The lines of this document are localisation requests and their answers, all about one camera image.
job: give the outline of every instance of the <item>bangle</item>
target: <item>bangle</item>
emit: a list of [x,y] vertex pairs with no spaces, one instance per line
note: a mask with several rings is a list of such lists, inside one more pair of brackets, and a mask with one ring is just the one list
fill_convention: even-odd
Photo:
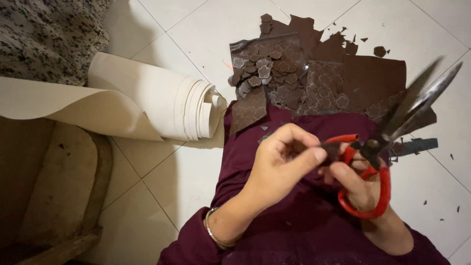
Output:
[[209,216],[214,213],[214,211],[216,211],[219,207],[215,207],[211,210],[208,211],[208,213],[206,214],[206,217],[203,221],[203,224],[204,224],[204,227],[206,228],[206,230],[208,231],[208,234],[209,236],[211,236],[211,238],[214,240],[214,242],[216,242],[216,244],[221,248],[221,249],[227,249],[227,248],[231,248],[233,246],[235,246],[235,244],[227,244],[227,243],[224,243],[222,241],[220,241],[219,239],[217,239],[211,232],[211,229],[209,229],[209,222],[208,222],[208,219],[209,219]]

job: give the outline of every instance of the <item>white tile floor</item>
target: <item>white tile floor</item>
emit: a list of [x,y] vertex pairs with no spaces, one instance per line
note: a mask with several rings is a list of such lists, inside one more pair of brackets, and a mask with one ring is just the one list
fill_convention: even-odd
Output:
[[[439,139],[439,148],[401,157],[392,168],[392,206],[432,240],[454,265],[471,264],[471,2],[468,0],[115,0],[106,16],[107,52],[164,67],[216,85],[230,102],[234,88],[228,45],[259,35],[269,13],[312,17],[323,39],[345,26],[357,35],[359,55],[391,49],[405,60],[407,82],[437,56],[435,77],[456,61],[463,68],[434,105],[438,123],[416,138]],[[363,43],[359,39],[368,37]],[[223,147],[223,127],[199,142],[151,142],[113,137],[114,169],[99,223],[101,242],[83,259],[97,264],[155,264],[185,221],[209,205]]]

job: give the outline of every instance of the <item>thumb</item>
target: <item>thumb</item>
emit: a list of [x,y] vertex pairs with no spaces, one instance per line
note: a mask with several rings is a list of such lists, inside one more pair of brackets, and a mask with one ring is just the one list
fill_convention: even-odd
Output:
[[334,162],[330,165],[330,173],[336,178],[349,192],[359,194],[364,190],[364,183],[360,176],[343,162]]
[[300,179],[309,173],[314,167],[321,164],[327,153],[320,147],[312,147],[304,150],[293,161],[284,165],[284,168],[293,178]]

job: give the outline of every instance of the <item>paper roll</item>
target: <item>paper roll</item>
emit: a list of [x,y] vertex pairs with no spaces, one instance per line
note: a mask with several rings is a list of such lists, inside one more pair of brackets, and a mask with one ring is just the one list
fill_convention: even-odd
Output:
[[96,133],[162,141],[142,110],[118,91],[0,77],[0,116],[46,117]]
[[219,122],[217,111],[204,107],[206,98],[219,104],[211,83],[102,52],[90,64],[89,88],[0,78],[0,115],[7,118],[48,117],[156,141],[211,137],[210,124]]

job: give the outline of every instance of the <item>fingernail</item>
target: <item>fingernail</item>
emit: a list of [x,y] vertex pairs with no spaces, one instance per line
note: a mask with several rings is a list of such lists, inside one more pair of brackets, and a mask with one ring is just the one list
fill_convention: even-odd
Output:
[[314,148],[313,152],[318,161],[323,161],[327,157],[327,152],[322,148]]

